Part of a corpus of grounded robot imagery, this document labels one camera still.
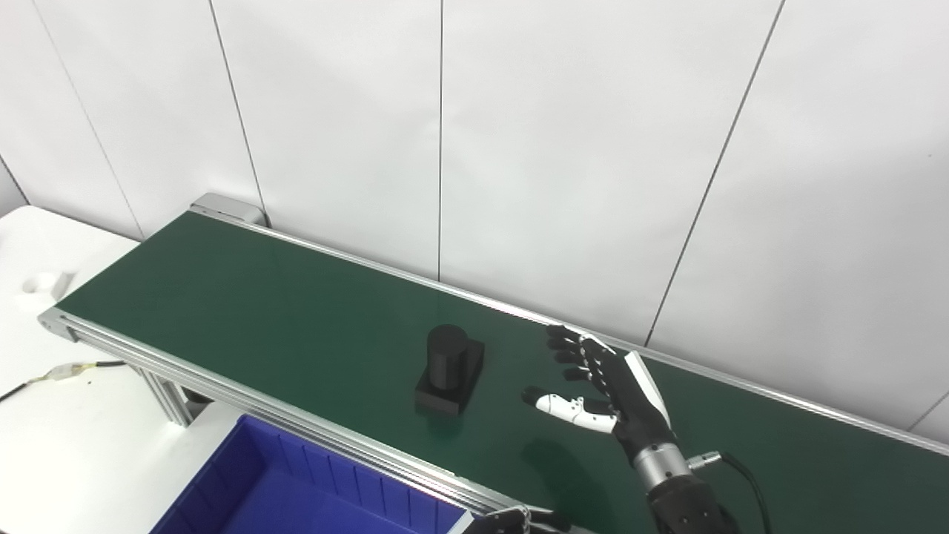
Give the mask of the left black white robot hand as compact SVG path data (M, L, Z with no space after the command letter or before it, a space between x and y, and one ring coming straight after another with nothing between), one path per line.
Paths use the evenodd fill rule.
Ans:
M465 512L449 533L567 533L572 522L559 512L533 506L514 506L484 515Z

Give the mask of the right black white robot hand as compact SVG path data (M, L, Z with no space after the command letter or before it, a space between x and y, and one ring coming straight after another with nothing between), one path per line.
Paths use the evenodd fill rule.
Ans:
M578 428L612 435L631 463L644 450L678 445L664 399L637 352L621 355L589 332L565 324L546 325L545 331L555 361L566 365L563 377L589 383L602 398L564 398L528 386L521 395L525 403Z

